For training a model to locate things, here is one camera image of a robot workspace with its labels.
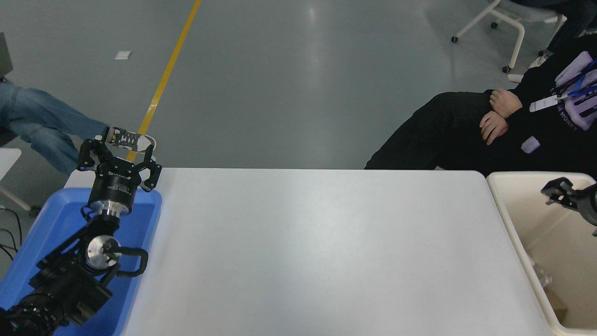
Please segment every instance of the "person's leg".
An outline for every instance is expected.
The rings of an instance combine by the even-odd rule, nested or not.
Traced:
[[[578,38],[590,27],[597,15],[597,4],[593,0],[570,0],[561,4],[545,6],[566,16],[566,22],[553,37],[547,50],[556,53],[568,41]]]
[[[439,94],[394,132],[365,169],[434,169],[457,139],[481,141],[479,122],[490,111],[488,93]]]
[[[15,87],[11,104],[9,122],[24,119],[66,134],[76,135],[81,139],[93,139],[108,127],[101,121],[88,118],[51,94],[35,88]]]
[[[13,120],[8,129],[17,133],[23,141],[30,143],[31,148],[40,153],[59,172],[69,175],[76,169],[79,153],[68,135],[24,119]]]

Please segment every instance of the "white table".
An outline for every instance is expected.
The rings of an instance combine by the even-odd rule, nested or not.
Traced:
[[[164,169],[157,190],[124,335],[553,335],[478,173]]]
[[[8,173],[20,156],[21,150],[18,148],[0,148],[0,180]]]

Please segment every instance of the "office chair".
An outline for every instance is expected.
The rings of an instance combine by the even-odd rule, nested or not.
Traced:
[[[0,127],[0,147],[3,147],[7,143],[14,140],[16,137],[17,135],[12,131]],[[11,201],[15,202],[18,206],[22,207],[32,217],[36,217],[39,214],[39,211],[41,210],[41,207],[28,205],[22,199],[18,198],[15,194],[11,193],[3,187],[0,187],[0,193],[4,194]]]
[[[501,69],[504,73],[508,73],[510,70],[512,70],[512,68],[514,68],[516,58],[518,58],[518,52],[521,49],[522,39],[524,38],[524,27],[520,21],[545,22],[547,20],[557,18],[556,25],[553,29],[552,38],[556,35],[558,29],[564,23],[564,16],[552,10],[522,6],[509,0],[492,0],[486,9],[482,10],[481,13],[479,13],[471,22],[464,26],[460,32],[457,32],[456,35],[452,36],[452,42],[458,42],[458,39],[464,35],[467,30],[477,24],[477,22],[479,22],[480,19],[485,17],[487,14],[492,14],[498,19],[497,21],[491,23],[492,28],[496,28],[501,21],[504,21],[518,29],[518,39],[516,40],[514,51],[512,52],[512,58],[510,58],[510,63]]]

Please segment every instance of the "cream storage bin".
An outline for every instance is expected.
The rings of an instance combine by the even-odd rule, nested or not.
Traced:
[[[541,189],[566,177],[575,190],[595,181],[588,175],[553,172],[500,172],[487,177],[512,244],[527,273],[549,325],[556,335],[597,335],[596,227],[573,210],[546,205]],[[528,255],[552,277],[547,289],[566,305],[560,324]]]

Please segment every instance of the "person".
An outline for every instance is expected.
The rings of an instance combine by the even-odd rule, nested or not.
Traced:
[[[108,127],[109,144],[139,153],[149,145],[156,148],[155,139],[148,135],[108,126],[45,91],[11,83],[5,75],[12,69],[6,40],[0,32],[0,127],[30,143],[59,172],[69,175],[76,169],[79,154],[69,135],[93,139]]]
[[[539,66],[562,45],[584,33],[597,32],[597,0],[512,0],[519,5],[548,8],[563,14],[566,22],[531,67]]]
[[[572,40],[508,91],[434,97],[366,169],[543,170],[597,178],[597,36]]]

